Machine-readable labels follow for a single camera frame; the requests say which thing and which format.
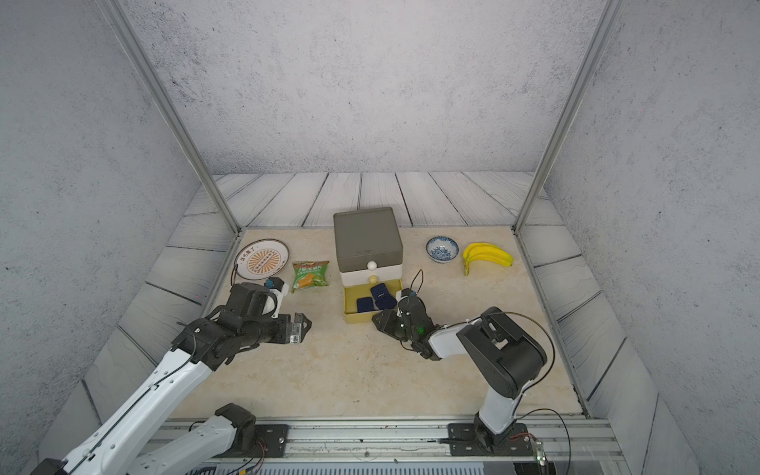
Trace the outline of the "navy brooch box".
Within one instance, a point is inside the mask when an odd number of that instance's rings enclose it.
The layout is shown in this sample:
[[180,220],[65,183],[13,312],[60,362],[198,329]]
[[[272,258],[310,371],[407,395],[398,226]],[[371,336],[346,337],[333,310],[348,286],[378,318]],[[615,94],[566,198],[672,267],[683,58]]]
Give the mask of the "navy brooch box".
[[385,283],[378,283],[370,288],[372,298],[376,301],[386,300],[391,297],[391,293]]
[[397,300],[392,296],[384,296],[383,298],[376,299],[375,303],[380,310],[394,309],[397,306]]
[[375,310],[375,304],[372,297],[362,297],[356,300],[356,312],[369,313]]

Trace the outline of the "three-tier drawer cabinet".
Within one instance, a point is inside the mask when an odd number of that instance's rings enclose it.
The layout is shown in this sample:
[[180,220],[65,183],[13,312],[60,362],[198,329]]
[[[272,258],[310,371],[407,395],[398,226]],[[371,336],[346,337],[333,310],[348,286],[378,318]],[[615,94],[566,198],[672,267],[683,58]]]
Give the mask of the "three-tier drawer cabinet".
[[344,287],[344,320],[348,324],[368,323],[383,310],[373,299],[373,312],[358,313],[356,300],[372,297],[370,288],[378,283],[385,283],[394,298],[402,286],[404,245],[393,209],[334,214],[334,244]]

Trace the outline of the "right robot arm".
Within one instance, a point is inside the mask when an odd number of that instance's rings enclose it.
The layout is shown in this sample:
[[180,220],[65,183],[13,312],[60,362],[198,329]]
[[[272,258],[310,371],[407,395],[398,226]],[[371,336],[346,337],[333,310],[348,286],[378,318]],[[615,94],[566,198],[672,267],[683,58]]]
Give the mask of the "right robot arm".
[[488,392],[468,424],[450,424],[441,440],[452,456],[531,456],[536,453],[517,410],[524,394],[548,358],[545,350],[507,313],[490,307],[472,321],[436,325],[423,300],[406,289],[397,305],[372,317],[380,333],[405,344],[422,358],[439,361],[467,355],[479,370]]

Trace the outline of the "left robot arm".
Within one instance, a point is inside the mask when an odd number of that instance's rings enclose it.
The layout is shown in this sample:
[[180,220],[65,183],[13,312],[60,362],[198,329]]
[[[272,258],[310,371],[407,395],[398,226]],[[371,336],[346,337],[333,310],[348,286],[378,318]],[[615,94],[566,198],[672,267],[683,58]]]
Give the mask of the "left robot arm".
[[302,313],[284,314],[289,286],[272,277],[239,283],[226,304],[187,324],[146,381],[93,435],[63,459],[46,458],[37,474],[186,474],[225,454],[254,466],[267,443],[281,449],[280,435],[257,428],[255,416],[227,404],[182,437],[151,452],[144,447],[174,410],[203,381],[235,356],[262,344],[300,344],[312,323]]

